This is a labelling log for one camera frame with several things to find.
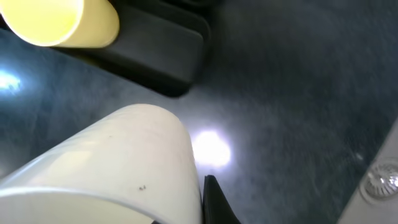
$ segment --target yellow cup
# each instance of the yellow cup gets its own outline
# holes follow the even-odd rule
[[[0,0],[1,14],[20,38],[43,47],[105,47],[119,33],[108,0]]]

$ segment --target black table surface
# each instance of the black table surface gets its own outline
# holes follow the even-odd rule
[[[198,173],[243,223],[336,223],[398,113],[398,3],[228,0],[214,13],[213,51],[180,98],[0,30],[0,177],[150,103],[228,144],[227,164]]]

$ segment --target black tray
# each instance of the black tray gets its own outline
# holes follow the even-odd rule
[[[114,6],[121,30],[113,44],[103,49],[56,49],[167,96],[188,91],[210,41],[206,20],[157,0]]]

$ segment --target metal drain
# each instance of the metal drain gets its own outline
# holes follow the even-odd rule
[[[398,193],[398,165],[376,164],[367,174],[363,187],[373,199],[387,200]]]

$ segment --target yellow cup rim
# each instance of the yellow cup rim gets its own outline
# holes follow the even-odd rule
[[[34,41],[34,40],[30,40],[29,38],[27,38],[26,36],[18,33],[18,31],[15,30],[15,28],[13,28],[12,24],[8,22],[7,16],[4,14],[4,10],[2,10],[2,7],[0,6],[0,14],[2,14],[2,18],[4,19],[4,21],[6,22],[6,24],[9,26],[9,28],[18,36],[20,37],[22,40],[31,43],[33,45],[37,45],[37,46],[41,46],[41,47],[51,47],[51,46],[57,46],[63,42],[65,42],[66,40],[68,40],[77,30],[77,28],[80,25],[80,21],[81,18],[83,17],[83,10],[84,10],[84,0],[79,0],[79,5],[78,5],[78,13],[76,15],[76,22],[73,25],[73,27],[70,29],[70,31],[65,34],[63,37],[59,38],[58,40],[55,40],[53,42],[39,42],[39,41]]]

